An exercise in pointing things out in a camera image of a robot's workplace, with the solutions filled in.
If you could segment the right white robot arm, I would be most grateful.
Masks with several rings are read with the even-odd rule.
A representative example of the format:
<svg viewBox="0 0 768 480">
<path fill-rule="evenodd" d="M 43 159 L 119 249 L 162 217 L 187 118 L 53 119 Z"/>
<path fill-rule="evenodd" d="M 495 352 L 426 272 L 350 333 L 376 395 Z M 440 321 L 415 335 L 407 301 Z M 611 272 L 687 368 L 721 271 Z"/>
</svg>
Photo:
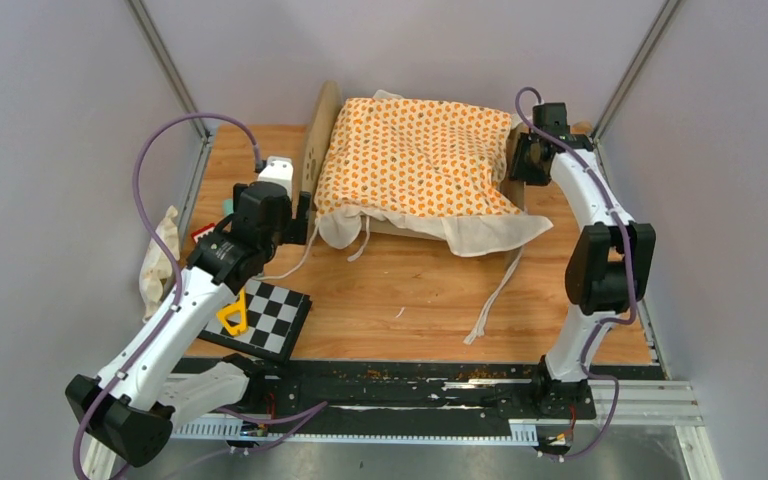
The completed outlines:
<svg viewBox="0 0 768 480">
<path fill-rule="evenodd" d="M 606 334 L 637 319 L 656 233 L 621 206 L 601 173 L 591 140 L 572 132 L 562 102 L 538 101 L 524 117 L 509 177 L 528 186 L 556 184 L 572 209 L 579 236 L 564 277 L 567 317 L 541 359 L 531 403 L 556 417 L 571 403 L 568 387 L 591 378 L 590 365 Z"/>
</svg>

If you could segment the black white checkerboard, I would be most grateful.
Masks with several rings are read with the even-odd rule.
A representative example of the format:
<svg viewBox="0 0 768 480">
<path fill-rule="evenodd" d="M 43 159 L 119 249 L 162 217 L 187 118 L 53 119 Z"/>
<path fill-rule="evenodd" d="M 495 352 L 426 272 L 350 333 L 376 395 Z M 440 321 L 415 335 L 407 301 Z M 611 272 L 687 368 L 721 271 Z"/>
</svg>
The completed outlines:
<svg viewBox="0 0 768 480">
<path fill-rule="evenodd" d="M 235 352 L 276 363 L 287 363 L 312 307 L 309 295 L 250 280 L 244 289 L 247 329 L 232 335 L 218 320 L 211 321 L 198 338 Z"/>
</svg>

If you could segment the white duck pillow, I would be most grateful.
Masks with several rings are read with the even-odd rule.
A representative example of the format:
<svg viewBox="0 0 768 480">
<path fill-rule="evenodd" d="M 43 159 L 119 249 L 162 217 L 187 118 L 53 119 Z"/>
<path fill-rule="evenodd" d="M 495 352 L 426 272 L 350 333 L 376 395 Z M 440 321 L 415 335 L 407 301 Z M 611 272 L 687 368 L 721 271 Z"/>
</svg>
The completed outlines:
<svg viewBox="0 0 768 480">
<path fill-rule="evenodd" d="M 169 206 L 163 219 L 155 228 L 155 234 L 170 250 L 175 263 L 180 259 L 178 215 L 178 209 L 175 206 Z M 158 310 L 164 295 L 165 284 L 173 277 L 173 262 L 165 255 L 158 243 L 151 239 L 138 277 L 138 289 L 144 305 L 143 323 L 146 323 Z"/>
</svg>

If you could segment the yellow duck print blanket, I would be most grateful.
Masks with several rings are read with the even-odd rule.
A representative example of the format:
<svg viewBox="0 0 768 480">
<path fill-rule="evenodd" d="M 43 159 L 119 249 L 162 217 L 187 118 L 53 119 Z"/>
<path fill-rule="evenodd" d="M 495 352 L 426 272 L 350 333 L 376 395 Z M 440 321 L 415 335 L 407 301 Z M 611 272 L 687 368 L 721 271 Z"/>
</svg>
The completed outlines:
<svg viewBox="0 0 768 480">
<path fill-rule="evenodd" d="M 350 98 L 314 195 L 316 228 L 344 249 L 375 219 L 476 257 L 518 249 L 550 230 L 500 190 L 508 113 L 460 102 Z"/>
</svg>

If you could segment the red window toy block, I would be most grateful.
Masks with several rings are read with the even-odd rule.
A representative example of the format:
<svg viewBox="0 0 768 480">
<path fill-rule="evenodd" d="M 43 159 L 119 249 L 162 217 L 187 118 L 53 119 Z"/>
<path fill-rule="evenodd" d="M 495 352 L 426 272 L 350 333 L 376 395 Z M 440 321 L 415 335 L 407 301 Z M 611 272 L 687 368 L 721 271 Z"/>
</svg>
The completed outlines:
<svg viewBox="0 0 768 480">
<path fill-rule="evenodd" d="M 215 229 L 215 227 L 216 227 L 216 224 L 211 222 L 207 225 L 204 225 L 202 227 L 199 227 L 193 230 L 190 234 L 193 244 L 196 245 L 201 239 L 203 239 L 209 233 L 211 233 Z"/>
</svg>

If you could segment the wooden pet bed frame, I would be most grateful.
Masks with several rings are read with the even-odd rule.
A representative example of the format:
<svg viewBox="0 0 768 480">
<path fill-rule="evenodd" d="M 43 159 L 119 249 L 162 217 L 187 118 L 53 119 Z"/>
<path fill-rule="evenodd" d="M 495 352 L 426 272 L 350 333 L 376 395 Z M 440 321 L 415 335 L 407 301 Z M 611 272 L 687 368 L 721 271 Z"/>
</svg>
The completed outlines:
<svg viewBox="0 0 768 480">
<path fill-rule="evenodd" d="M 306 226 L 303 227 L 304 240 L 309 241 L 313 237 L 316 220 L 316 206 L 313 198 L 317 191 L 319 177 L 325 164 L 326 154 L 330 147 L 332 130 L 337 117 L 344 104 L 344 97 L 338 83 L 335 80 L 326 80 L 319 90 L 311 120 L 306 127 L 303 148 L 300 153 L 300 166 L 294 172 L 294 191 L 297 197 L 296 216 L 305 214 Z M 519 134 L 524 130 L 516 127 L 509 135 L 506 146 L 507 163 L 513 158 Z M 525 188 L 522 181 L 502 180 L 499 191 L 521 210 L 526 210 Z M 302 200 L 307 200 L 303 207 Z M 392 225 L 386 221 L 371 220 L 371 233 L 380 233 L 408 238 L 425 240 L 441 240 L 436 237 L 413 232 Z"/>
</svg>

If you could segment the yellow plastic block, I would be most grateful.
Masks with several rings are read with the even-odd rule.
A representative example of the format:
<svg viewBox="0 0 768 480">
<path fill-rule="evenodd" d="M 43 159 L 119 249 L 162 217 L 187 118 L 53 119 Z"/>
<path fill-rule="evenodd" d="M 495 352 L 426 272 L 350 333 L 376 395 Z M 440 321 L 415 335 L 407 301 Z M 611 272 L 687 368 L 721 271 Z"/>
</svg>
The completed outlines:
<svg viewBox="0 0 768 480">
<path fill-rule="evenodd" d="M 236 302 L 221 308 L 216 317 L 229 336 L 238 337 L 248 330 L 247 313 L 245 297 L 241 297 Z"/>
</svg>

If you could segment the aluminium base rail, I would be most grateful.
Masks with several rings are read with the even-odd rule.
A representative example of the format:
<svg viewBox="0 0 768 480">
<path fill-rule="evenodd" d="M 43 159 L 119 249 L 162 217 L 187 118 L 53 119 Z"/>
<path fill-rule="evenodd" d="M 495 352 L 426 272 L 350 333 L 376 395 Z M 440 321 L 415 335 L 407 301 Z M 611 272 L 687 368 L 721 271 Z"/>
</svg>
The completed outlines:
<svg viewBox="0 0 768 480">
<path fill-rule="evenodd" d="M 235 410 L 283 418 L 325 402 L 302 431 L 349 438 L 502 437 L 513 421 L 558 425 L 610 420 L 614 425 L 700 425 L 688 383 L 660 380 L 655 367 L 612 368 L 591 379 L 550 379 L 544 363 L 458 364 L 299 360 L 277 364 L 240 354 L 224 357 L 252 379 Z"/>
</svg>

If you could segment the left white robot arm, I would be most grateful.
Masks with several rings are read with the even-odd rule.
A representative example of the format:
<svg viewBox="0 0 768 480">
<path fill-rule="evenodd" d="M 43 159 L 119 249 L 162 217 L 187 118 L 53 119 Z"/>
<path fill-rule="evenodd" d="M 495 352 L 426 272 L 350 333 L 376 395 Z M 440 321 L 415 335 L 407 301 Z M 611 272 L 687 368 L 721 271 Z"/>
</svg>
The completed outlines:
<svg viewBox="0 0 768 480">
<path fill-rule="evenodd" d="M 258 411 L 266 386 L 233 363 L 165 388 L 189 345 L 224 308 L 244 296 L 262 273 L 292 222 L 294 167 L 271 156 L 251 184 L 234 188 L 234 211 L 197 242 L 181 279 L 135 338 L 95 376 L 76 375 L 65 396 L 90 435 L 125 463 L 142 467 L 168 443 L 173 429 L 220 406 Z"/>
</svg>

